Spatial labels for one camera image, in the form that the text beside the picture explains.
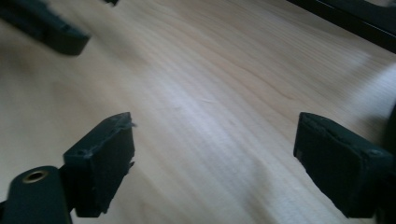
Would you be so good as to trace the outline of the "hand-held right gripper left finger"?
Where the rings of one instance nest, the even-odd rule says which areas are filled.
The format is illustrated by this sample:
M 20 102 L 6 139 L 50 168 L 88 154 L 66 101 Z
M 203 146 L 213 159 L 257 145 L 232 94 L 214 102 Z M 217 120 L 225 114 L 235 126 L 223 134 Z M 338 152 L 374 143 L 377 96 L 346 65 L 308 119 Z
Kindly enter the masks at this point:
M 133 166 L 133 127 L 130 113 L 111 116 L 64 153 L 64 188 L 68 206 L 78 217 L 107 212 Z

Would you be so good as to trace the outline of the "red and black shoe rack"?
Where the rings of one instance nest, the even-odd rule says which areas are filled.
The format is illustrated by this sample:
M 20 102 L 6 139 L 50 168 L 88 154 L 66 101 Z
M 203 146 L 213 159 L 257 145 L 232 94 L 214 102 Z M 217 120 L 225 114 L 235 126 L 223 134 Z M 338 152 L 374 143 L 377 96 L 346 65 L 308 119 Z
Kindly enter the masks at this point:
M 396 0 L 288 0 L 396 54 Z

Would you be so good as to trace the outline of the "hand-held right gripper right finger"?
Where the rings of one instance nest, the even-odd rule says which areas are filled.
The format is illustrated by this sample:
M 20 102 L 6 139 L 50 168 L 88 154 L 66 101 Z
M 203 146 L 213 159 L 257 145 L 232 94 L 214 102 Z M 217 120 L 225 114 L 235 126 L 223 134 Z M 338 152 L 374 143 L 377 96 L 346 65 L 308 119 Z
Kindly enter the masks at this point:
M 396 111 L 381 147 L 331 119 L 303 112 L 293 156 L 344 216 L 396 218 Z

